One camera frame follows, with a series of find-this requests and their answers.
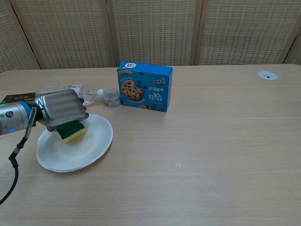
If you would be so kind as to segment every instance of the table surface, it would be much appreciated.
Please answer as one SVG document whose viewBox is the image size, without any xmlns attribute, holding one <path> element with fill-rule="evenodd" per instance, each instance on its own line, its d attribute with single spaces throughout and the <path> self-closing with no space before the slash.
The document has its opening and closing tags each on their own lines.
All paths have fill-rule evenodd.
<svg viewBox="0 0 301 226">
<path fill-rule="evenodd" d="M 276 81 L 260 78 L 274 71 Z M 48 85 L 117 87 L 116 68 L 10 71 L 0 99 Z M 103 103 L 112 145 L 92 165 L 54 173 L 36 160 L 38 125 L 20 152 L 1 226 L 300 226 L 301 66 L 175 66 L 167 113 Z M 7 159 L 24 134 L 0 137 Z"/>
</svg>

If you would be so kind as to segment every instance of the blue box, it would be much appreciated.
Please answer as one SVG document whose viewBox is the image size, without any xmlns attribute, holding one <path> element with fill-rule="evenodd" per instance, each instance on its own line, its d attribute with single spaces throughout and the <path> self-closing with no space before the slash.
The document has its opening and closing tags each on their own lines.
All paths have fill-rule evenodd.
<svg viewBox="0 0 301 226">
<path fill-rule="evenodd" d="M 166 112 L 170 102 L 172 67 L 123 61 L 117 69 L 123 105 Z"/>
</svg>

